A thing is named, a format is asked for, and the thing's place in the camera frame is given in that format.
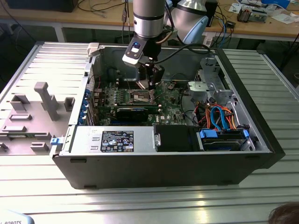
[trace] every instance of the wooden workbench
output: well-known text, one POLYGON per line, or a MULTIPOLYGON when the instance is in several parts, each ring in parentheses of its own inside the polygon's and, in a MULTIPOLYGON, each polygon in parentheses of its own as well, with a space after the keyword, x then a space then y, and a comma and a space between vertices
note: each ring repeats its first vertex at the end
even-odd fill
MULTIPOLYGON (((105 2, 105 0, 91 0, 91 2, 92 4, 96 4, 105 2)), ((220 0, 219 2, 223 14, 225 14, 228 20, 236 23, 233 37, 292 41, 299 32, 299 22, 284 24, 270 17, 267 18, 266 23, 238 22, 236 18, 237 14, 228 12, 229 5, 234 1, 220 0)), ((97 6, 97 8, 106 8, 120 3, 121 0, 112 0, 107 4, 97 6)), ((58 40, 64 42, 63 27, 121 30, 121 15, 124 5, 106 10, 104 14, 105 18, 92 12, 85 12, 79 8, 75 8, 72 13, 61 13, 54 11, 9 9, 7 4, 5 6, 10 14, 21 24, 54 27, 58 40)), ((84 1, 80 6, 86 10, 90 10, 88 0, 84 1)), ((129 3, 129 8, 131 16, 130 24, 133 26, 132 3, 129 3)), ((290 4, 288 9, 299 10, 299 6, 290 4)), ((1 6, 0 23, 15 23, 1 6)), ((212 26, 206 28, 204 35, 207 37, 206 39, 211 39, 218 35, 219 32, 221 32, 221 26, 218 21, 214 19, 212 26)))

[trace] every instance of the black cable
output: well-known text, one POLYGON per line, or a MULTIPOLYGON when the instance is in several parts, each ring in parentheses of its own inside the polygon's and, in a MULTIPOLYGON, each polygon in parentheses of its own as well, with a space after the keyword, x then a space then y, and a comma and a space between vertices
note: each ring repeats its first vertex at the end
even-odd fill
POLYGON ((165 62, 166 60, 168 60, 169 58, 173 57, 174 55, 176 55, 178 52, 182 51, 183 49, 185 48, 188 48, 190 46, 199 46, 199 47, 203 47, 205 48, 207 51, 204 51, 202 53, 198 53, 198 54, 201 54, 201 55, 205 55, 205 54, 208 54, 211 52, 211 49, 204 45, 204 44, 201 44, 201 43, 190 43, 190 44, 187 44, 185 46, 182 46, 181 48, 177 49, 175 52, 173 52, 171 55, 167 56, 166 58, 160 60, 160 61, 156 61, 156 62, 152 62, 152 64, 159 64, 159 63, 162 63, 162 62, 165 62))
POLYGON ((129 34, 129 43, 131 42, 131 38, 130 38, 130 12, 129 12, 129 1, 127 1, 127 15, 128 15, 128 34, 129 34))
POLYGON ((7 31, 6 31, 3 27, 1 27, 1 29, 2 29, 3 33, 5 34, 5 38, 6 38, 6 37, 9 38, 9 40, 10 40, 10 44, 14 46, 14 49, 15 49, 20 55, 27 56, 27 54, 30 52, 30 50, 28 50, 27 48, 25 48, 25 47, 22 46, 22 45, 17 44, 17 42, 14 41, 14 40, 11 38, 13 35, 8 34, 7 31), (26 50, 26 51, 27 51, 27 54, 26 54, 26 53, 22 53, 22 52, 20 52, 20 51, 18 50, 18 47, 20 47, 20 48, 26 50))
POLYGON ((186 118, 188 118, 194 125, 196 124, 196 121, 194 121, 193 119, 191 119, 186 113, 187 112, 190 112, 190 111, 193 111, 193 110, 188 110, 188 111, 184 111, 183 109, 183 104, 182 104, 182 100, 183 100, 183 95, 184 95, 184 92, 185 90, 188 88, 188 85, 186 85, 186 87, 183 89, 183 92, 182 92, 182 95, 181 95, 181 98, 180 98, 180 105, 181 105, 181 110, 183 112, 183 114, 185 115, 186 118))
POLYGON ((121 5, 125 4, 125 3, 123 2, 123 3, 121 3, 121 4, 117 4, 117 5, 110 6, 110 7, 103 8, 103 9, 99 9, 99 10, 86 10, 86 9, 83 9, 83 8, 80 7, 80 4, 81 4, 82 2, 84 2, 84 1, 85 1, 85 0, 81 0, 81 1, 78 3, 78 8, 81 9, 81 10, 83 10, 83 11, 85 11, 85 12, 99 12, 99 11, 104 11, 104 10, 106 10, 106 9, 110 9, 110 8, 113 8, 113 7, 116 7, 116 6, 121 6, 121 5))
POLYGON ((298 38, 299 38, 299 33, 297 34, 295 40, 291 44, 291 47, 287 51, 286 56, 284 57, 281 65, 280 65, 280 70, 283 70, 286 67, 286 65, 289 63, 290 59, 292 58, 292 55, 298 51, 299 43, 297 43, 297 46, 294 49, 292 49, 298 38))
POLYGON ((174 30, 174 22, 173 22, 172 15, 171 15, 169 5, 167 4, 167 2, 165 2, 165 10, 168 15, 169 21, 171 23, 171 30, 173 31, 174 30))
POLYGON ((123 22, 122 23, 122 29, 121 29, 121 40, 122 40, 122 44, 124 44, 124 41, 123 41, 123 30, 125 28, 125 23, 123 22))
POLYGON ((291 45, 290 49, 291 49, 291 48, 294 46, 294 44, 295 44, 296 40, 298 39, 298 37, 299 37, 299 33, 297 34, 297 36, 296 36, 295 40, 293 41, 293 43, 292 43, 292 45, 291 45))
MULTIPOLYGON (((219 13, 219 12, 215 12, 215 13, 220 14, 220 15, 222 16, 222 21, 223 21, 223 23, 226 24, 226 23, 227 23, 226 16, 223 14, 222 9, 219 7, 219 5, 217 5, 217 7, 219 8, 220 13, 219 13)), ((220 35, 222 34, 223 30, 224 30, 224 27, 222 26, 222 30, 221 30, 221 32, 219 33, 219 35, 218 35, 216 41, 214 41, 214 43, 211 45, 211 47, 213 47, 215 43, 216 43, 216 47, 217 47, 217 44, 220 43, 220 42, 218 42, 218 40, 219 40, 220 35)))
POLYGON ((171 82, 172 82, 173 77, 175 77, 176 75, 182 75, 182 76, 184 76, 184 77, 186 78, 187 81, 189 81, 189 77, 188 77, 186 74, 181 73, 181 72, 177 72, 177 73, 174 73, 174 74, 171 76, 171 78, 170 78, 170 81, 171 81, 171 82))
POLYGON ((32 39, 32 41, 35 43, 36 42, 36 39, 34 39, 30 33, 27 32, 27 30, 7 11, 7 9, 4 7, 4 4, 2 2, 2 0, 0 0, 0 3, 3 7, 3 9, 5 10, 5 12, 20 26, 22 27, 22 29, 25 31, 25 33, 32 39))

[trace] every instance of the desk clutter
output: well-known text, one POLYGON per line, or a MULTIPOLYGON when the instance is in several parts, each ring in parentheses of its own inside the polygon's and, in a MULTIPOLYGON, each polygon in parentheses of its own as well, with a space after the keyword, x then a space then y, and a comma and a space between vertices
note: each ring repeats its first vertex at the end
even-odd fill
POLYGON ((239 22, 266 22, 269 16, 285 24, 298 22, 299 13, 286 9, 289 3, 289 0, 242 0, 233 3, 229 12, 237 13, 239 22))

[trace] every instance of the wire bundle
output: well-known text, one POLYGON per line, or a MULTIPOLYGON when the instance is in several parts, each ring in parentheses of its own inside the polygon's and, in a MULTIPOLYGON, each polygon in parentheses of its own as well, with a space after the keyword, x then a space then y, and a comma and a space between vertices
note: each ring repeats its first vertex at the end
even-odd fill
POLYGON ((230 29, 230 34, 229 34, 227 37, 225 37, 225 34, 228 32, 228 31, 227 31, 227 27, 225 26, 225 24, 227 23, 227 18, 226 18, 226 16, 222 13, 222 9, 219 7, 219 5, 217 5, 217 7, 219 8, 220 13, 219 13, 219 12, 215 12, 215 13, 217 13, 219 16, 216 15, 216 16, 214 16, 214 18, 216 18, 216 19, 218 19, 219 21, 221 21, 220 26, 222 27, 222 30, 221 30, 221 32, 219 33, 217 39, 213 42, 213 44, 212 44, 211 47, 213 47, 214 45, 217 47, 217 45, 220 44, 219 47, 221 48, 224 44, 226 44, 226 43, 229 44, 229 43, 230 43, 230 41, 231 41, 231 39, 232 39, 232 33, 234 32, 234 29, 229 28, 229 29, 230 29), (220 35, 221 35, 223 32, 224 32, 224 35, 223 35, 222 39, 221 39, 220 41, 218 41, 219 38, 220 38, 220 35))
POLYGON ((194 113, 199 113, 199 109, 202 109, 205 112, 205 116, 198 122, 198 125, 201 128, 214 128, 215 130, 221 130, 220 126, 218 125, 219 121, 222 122, 222 128, 228 129, 236 129, 235 122, 234 122, 234 114, 227 108, 223 107, 218 104, 207 104, 207 105, 198 105, 194 113), (217 121, 214 120, 214 115, 216 113, 220 113, 217 121))

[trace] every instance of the gray plastic block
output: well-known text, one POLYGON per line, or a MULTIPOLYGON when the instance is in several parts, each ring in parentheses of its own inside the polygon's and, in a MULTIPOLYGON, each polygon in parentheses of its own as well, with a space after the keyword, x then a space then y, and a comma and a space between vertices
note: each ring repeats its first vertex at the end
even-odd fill
POLYGON ((45 142, 32 142, 30 148, 35 152, 44 152, 49 150, 49 147, 45 142))
POLYGON ((74 97, 66 97, 64 100, 64 107, 67 112, 71 112, 73 110, 73 106, 75 104, 74 97))
MULTIPOLYGON (((58 106, 59 106, 59 103, 56 101, 55 95, 50 95, 50 97, 51 97, 51 100, 52 100, 52 104, 53 104, 54 107, 55 107, 55 110, 57 110, 57 109, 58 109, 58 106)), ((46 108, 46 106, 44 105, 44 103, 41 102, 41 104, 42 104, 43 109, 46 111, 47 108, 46 108)))
POLYGON ((31 120, 32 116, 30 114, 28 114, 28 113, 11 114, 9 116, 9 119, 11 121, 14 121, 14 120, 31 120))
POLYGON ((3 143, 3 142, 0 142, 0 149, 3 151, 3 152, 6 152, 8 150, 8 147, 3 143))
POLYGON ((56 112, 56 105, 52 103, 52 99, 47 91, 48 84, 46 82, 37 82, 34 86, 34 90, 41 96, 45 108, 51 118, 51 120, 58 120, 59 116, 56 112))
POLYGON ((7 134, 0 134, 0 140, 1 141, 10 141, 11 139, 7 134))
POLYGON ((29 100, 24 94, 15 94, 15 97, 17 97, 23 104, 30 104, 29 100))
POLYGON ((23 106, 22 102, 20 102, 20 101, 17 101, 17 102, 10 101, 10 104, 13 107, 13 109, 15 110, 16 113, 25 113, 26 112, 26 109, 23 106))
POLYGON ((36 134, 35 137, 37 140, 50 140, 52 138, 52 135, 50 134, 50 132, 47 132, 47 133, 36 134))
POLYGON ((10 104, 17 113, 25 113, 26 109, 23 104, 30 104, 30 102, 25 95, 16 94, 10 104))
POLYGON ((3 132, 25 132, 27 129, 25 126, 4 126, 3 132))

